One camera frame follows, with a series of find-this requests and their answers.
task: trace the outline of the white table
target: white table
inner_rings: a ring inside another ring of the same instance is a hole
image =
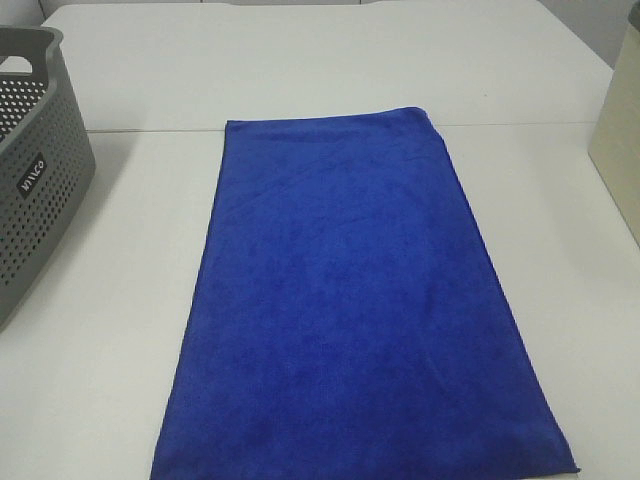
[[[212,30],[222,29],[215,34],[205,28],[214,21]],[[429,44],[420,21],[432,29]],[[514,45],[524,45],[518,21],[537,54],[516,55]],[[537,2],[145,5],[126,14],[122,6],[65,7],[48,23],[65,33],[88,126],[105,131],[90,134],[98,169],[85,202],[0,332],[0,478],[148,478],[226,118],[406,104],[426,108],[440,125],[540,383],[583,468],[579,478],[640,476],[640,249],[586,153],[611,71]],[[329,42],[330,25],[348,45]],[[371,25],[380,38],[367,33]],[[296,45],[266,48],[293,31]],[[210,43],[216,35],[240,40]],[[376,55],[366,54],[361,35]],[[411,38],[417,46],[395,58]],[[314,55],[300,56],[303,46]],[[366,58],[348,62],[357,52]],[[458,58],[448,59],[454,52]],[[122,55],[127,60],[116,61]],[[387,62],[408,66],[409,57],[416,78],[388,71],[373,83],[339,82],[350,75],[363,82]],[[101,59],[107,71],[92,71]],[[499,64],[513,83],[490,81]],[[125,65],[136,81],[116,75]],[[234,76],[254,68],[260,78]],[[191,87],[156,105],[164,87],[188,84],[187,70],[197,78]],[[530,73],[526,85],[522,71]]]

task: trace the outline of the microfiber towel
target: microfiber towel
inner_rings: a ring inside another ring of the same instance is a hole
[[[152,479],[577,470],[422,110],[227,124]]]

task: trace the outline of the basket handle hole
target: basket handle hole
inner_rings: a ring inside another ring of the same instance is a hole
[[[26,58],[11,56],[7,57],[2,63],[2,71],[31,75],[33,73],[33,67]]]

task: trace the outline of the basket label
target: basket label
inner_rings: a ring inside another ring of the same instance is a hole
[[[29,165],[29,168],[16,185],[22,198],[27,198],[31,194],[46,169],[47,162],[44,161],[42,153],[38,153],[36,159]]]

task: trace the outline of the gray plastic basket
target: gray plastic basket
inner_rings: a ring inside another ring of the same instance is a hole
[[[0,324],[51,256],[95,171],[95,159],[52,28],[0,26]]]

